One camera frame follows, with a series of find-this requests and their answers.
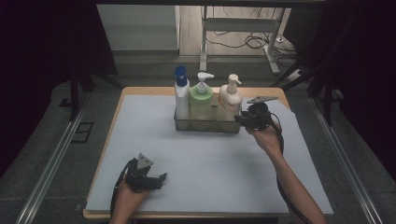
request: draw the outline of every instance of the green soap bottle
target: green soap bottle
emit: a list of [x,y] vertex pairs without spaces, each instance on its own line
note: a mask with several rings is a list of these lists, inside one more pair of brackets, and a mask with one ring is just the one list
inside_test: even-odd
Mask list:
[[212,77],[208,73],[198,73],[200,82],[190,89],[190,119],[210,120],[213,91],[205,80]]

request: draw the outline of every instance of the blue cap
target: blue cap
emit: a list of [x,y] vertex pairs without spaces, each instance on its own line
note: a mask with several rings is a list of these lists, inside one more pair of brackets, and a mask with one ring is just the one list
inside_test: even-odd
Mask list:
[[184,87],[187,85],[186,67],[185,66],[183,66],[183,65],[178,66],[175,70],[175,76],[176,76],[176,84],[179,87]]

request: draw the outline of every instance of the bottle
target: bottle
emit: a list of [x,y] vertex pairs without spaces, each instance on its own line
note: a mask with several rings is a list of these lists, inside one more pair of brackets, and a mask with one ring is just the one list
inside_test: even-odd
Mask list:
[[175,70],[175,97],[176,97],[176,128],[187,130],[190,127],[190,82],[186,76],[186,67],[178,66]]
[[231,74],[228,76],[228,85],[223,85],[219,90],[219,105],[216,111],[216,120],[235,121],[234,116],[241,111],[242,95],[239,93],[236,83],[242,84],[238,76]]
[[[208,73],[198,73],[199,83],[190,89],[190,118],[198,120],[210,120],[212,113],[213,91],[205,80],[214,76]],[[196,131],[204,131],[208,122],[193,122],[192,128]]]

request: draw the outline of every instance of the human hand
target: human hand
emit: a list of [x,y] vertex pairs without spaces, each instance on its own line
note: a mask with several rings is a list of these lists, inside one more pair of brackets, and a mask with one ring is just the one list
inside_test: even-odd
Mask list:
[[149,194],[148,190],[135,193],[124,180],[120,183],[110,224],[125,224]]
[[279,139],[277,133],[272,126],[267,127],[264,130],[256,131],[253,129],[245,128],[247,133],[253,135],[256,139],[257,144],[261,147],[265,153],[272,159],[274,156],[282,156],[280,151]]

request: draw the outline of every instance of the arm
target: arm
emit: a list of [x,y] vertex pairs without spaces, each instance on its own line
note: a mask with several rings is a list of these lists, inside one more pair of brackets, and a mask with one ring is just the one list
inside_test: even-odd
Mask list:
[[148,191],[135,193],[131,191],[125,181],[122,181],[119,187],[116,204],[114,206],[113,217],[111,218],[109,224],[127,223],[128,219],[132,216],[134,211],[136,211],[148,194]]
[[[247,132],[254,136],[257,144],[271,159],[280,185],[291,203],[312,223],[327,223],[326,218],[320,211],[317,203],[283,158],[274,128],[268,127],[263,131],[247,129]],[[293,223],[303,223],[293,212],[290,212],[290,214],[293,219]]]

